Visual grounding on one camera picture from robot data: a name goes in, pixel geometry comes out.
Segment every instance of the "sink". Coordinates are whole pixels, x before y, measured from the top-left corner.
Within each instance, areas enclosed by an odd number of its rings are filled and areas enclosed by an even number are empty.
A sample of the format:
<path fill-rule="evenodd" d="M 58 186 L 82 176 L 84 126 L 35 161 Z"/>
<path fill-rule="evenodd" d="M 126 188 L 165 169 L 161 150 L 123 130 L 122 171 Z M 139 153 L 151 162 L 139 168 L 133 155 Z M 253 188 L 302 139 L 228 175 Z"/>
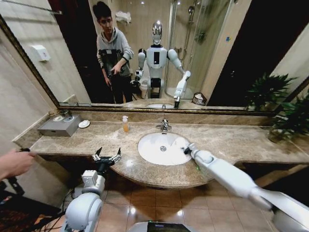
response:
<path fill-rule="evenodd" d="M 163 103 L 152 103 L 152 104 L 146 105 L 146 107 L 162 109 L 162 105 L 163 105 Z M 171 104 L 164 104 L 164 105 L 165 105 L 166 109 L 173 109 L 174 108 L 174 105 L 171 105 Z"/>
<path fill-rule="evenodd" d="M 152 133 L 141 138 L 138 151 L 146 161 L 159 165 L 179 165 L 188 162 L 190 155 L 175 143 L 175 139 L 182 137 L 174 133 Z"/>

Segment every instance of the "mirror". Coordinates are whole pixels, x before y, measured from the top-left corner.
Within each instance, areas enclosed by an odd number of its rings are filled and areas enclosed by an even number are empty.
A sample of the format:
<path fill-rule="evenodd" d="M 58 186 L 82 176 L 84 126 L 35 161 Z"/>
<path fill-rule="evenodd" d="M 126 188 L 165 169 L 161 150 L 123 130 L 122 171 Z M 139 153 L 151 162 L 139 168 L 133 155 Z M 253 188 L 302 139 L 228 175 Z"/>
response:
<path fill-rule="evenodd" d="M 2 0 L 0 14 L 60 106 L 274 111 L 309 83 L 308 7 Z"/>

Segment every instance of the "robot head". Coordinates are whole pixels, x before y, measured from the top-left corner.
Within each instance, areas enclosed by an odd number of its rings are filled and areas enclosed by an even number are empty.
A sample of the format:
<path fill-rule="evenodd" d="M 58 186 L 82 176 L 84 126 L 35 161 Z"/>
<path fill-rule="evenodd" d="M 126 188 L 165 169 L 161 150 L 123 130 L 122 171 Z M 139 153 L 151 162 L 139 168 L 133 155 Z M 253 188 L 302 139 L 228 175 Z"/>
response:
<path fill-rule="evenodd" d="M 158 20 L 153 24 L 154 45 L 160 45 L 162 37 L 162 23 Z"/>

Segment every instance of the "shower head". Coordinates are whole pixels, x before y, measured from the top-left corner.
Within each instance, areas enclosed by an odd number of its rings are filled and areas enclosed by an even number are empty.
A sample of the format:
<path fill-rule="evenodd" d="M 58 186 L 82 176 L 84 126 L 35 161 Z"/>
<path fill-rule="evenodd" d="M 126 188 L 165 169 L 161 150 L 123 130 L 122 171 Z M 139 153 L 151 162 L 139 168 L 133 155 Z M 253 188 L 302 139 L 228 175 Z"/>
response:
<path fill-rule="evenodd" d="M 189 6 L 189 9 L 188 9 L 189 15 L 192 15 L 193 12 L 194 12 L 194 6 Z"/>

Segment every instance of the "faucet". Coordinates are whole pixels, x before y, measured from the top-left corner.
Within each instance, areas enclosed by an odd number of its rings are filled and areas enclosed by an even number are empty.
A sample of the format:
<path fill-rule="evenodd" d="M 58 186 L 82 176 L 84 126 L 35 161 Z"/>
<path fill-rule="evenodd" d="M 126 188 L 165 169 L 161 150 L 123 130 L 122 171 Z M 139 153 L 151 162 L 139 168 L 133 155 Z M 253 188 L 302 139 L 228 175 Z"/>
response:
<path fill-rule="evenodd" d="M 163 132 L 168 132 L 169 129 L 172 129 L 172 127 L 169 125 L 169 121 L 166 119 L 162 120 L 161 125 L 156 125 L 156 128 L 161 129 Z"/>

